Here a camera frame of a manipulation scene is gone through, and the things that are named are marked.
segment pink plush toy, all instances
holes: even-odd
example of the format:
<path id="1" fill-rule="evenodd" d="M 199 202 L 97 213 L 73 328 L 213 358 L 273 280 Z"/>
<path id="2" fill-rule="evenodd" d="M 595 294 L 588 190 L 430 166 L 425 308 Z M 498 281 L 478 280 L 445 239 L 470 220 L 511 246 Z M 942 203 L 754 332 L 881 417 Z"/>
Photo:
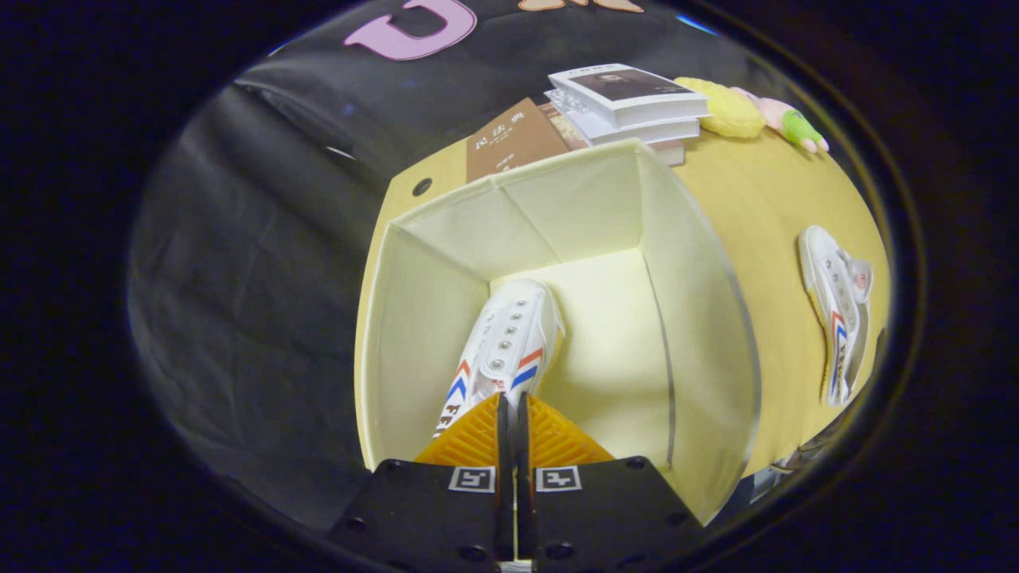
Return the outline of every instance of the pink plush toy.
<path id="1" fill-rule="evenodd" d="M 810 153 L 817 153 L 818 147 L 824 151 L 828 150 L 824 138 L 793 106 L 770 98 L 758 98 L 742 88 L 730 88 L 730 90 L 746 96 L 753 102 L 764 116 L 764 123 L 785 136 L 793 145 L 799 145 Z"/>

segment open box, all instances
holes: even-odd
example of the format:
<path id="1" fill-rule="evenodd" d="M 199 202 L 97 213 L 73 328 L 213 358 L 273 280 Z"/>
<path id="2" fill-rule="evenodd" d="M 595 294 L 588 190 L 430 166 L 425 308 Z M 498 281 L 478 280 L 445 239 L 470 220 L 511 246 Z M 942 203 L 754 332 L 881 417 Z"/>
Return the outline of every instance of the open box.
<path id="1" fill-rule="evenodd" d="M 428 445 L 478 313 L 529 276 L 567 330 L 538 397 L 613 456 L 650 459 L 702 523 L 717 514 L 757 428 L 756 345 L 720 243 L 650 149 L 559 155 L 380 224 L 355 359 L 369 468 Z"/>

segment canvas shoe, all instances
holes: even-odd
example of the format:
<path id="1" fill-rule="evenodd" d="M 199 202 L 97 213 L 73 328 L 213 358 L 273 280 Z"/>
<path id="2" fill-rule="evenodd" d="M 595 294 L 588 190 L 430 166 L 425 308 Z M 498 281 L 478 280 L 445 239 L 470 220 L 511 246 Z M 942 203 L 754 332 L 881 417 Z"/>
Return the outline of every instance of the canvas shoe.
<path id="1" fill-rule="evenodd" d="M 817 225 L 800 233 L 799 250 L 803 284 L 824 328 L 827 347 L 821 400 L 843 406 L 856 385 L 867 344 L 873 270 L 850 257 Z"/>
<path id="2" fill-rule="evenodd" d="M 565 335 L 548 287 L 530 278 L 502 284 L 468 336 L 432 438 L 495 393 L 512 408 L 523 393 L 537 394 Z"/>

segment yellow table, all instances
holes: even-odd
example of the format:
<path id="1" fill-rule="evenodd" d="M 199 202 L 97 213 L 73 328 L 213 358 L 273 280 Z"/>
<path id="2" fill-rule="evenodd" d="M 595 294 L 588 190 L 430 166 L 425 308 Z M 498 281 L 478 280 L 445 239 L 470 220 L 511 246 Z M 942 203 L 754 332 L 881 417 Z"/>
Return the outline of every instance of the yellow table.
<path id="1" fill-rule="evenodd" d="M 467 183 L 466 154 L 467 140 L 462 140 L 392 178 L 376 223 L 366 276 L 374 274 L 387 221 Z M 770 129 L 754 140 L 702 132 L 688 140 L 686 164 L 674 172 L 714 225 L 753 322 L 761 415 L 745 472 L 749 475 L 789 455 L 841 411 L 820 402 L 825 343 L 800 276 L 796 249 L 800 231 L 819 224 L 854 258 L 874 268 L 871 325 L 856 393 L 870 375 L 877 334 L 888 322 L 888 256 L 863 198 L 835 160 L 798 150 Z M 431 179 L 431 187 L 415 197 L 413 190 L 425 178 Z M 363 289 L 359 325 L 364 322 L 367 297 L 368 289 Z"/>

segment book cover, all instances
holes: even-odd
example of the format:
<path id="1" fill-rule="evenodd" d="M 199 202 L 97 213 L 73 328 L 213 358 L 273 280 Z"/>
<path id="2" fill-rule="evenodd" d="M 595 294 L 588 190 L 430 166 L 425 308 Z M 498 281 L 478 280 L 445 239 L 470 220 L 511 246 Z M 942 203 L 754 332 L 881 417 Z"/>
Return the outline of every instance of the book cover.
<path id="1" fill-rule="evenodd" d="M 700 135 L 697 118 L 667 119 L 618 128 L 598 115 L 589 106 L 562 90 L 545 92 L 552 106 L 567 116 L 590 145 L 598 145 L 637 138 L 644 143 L 664 140 L 695 138 Z"/>
<path id="2" fill-rule="evenodd" d="M 467 181 L 568 151 L 558 133 L 528 98 L 468 138 Z"/>
<path id="3" fill-rule="evenodd" d="M 566 142 L 570 151 L 591 147 L 588 145 L 587 141 L 584 140 L 583 134 L 577 129 L 569 118 L 559 113 L 559 110 L 555 109 L 552 102 L 539 105 L 538 109 L 541 110 L 541 113 L 545 115 L 549 122 L 551 122 L 552 126 L 555 127 L 555 131 L 559 133 L 559 137 L 561 137 L 562 141 Z M 658 159 L 669 167 L 683 165 L 686 160 L 686 148 L 683 146 L 682 139 L 655 142 L 648 144 L 648 147 L 654 150 L 654 154 L 658 157 Z"/>
<path id="4" fill-rule="evenodd" d="M 616 128 L 709 115 L 703 94 L 625 64 L 581 67 L 548 80 Z"/>

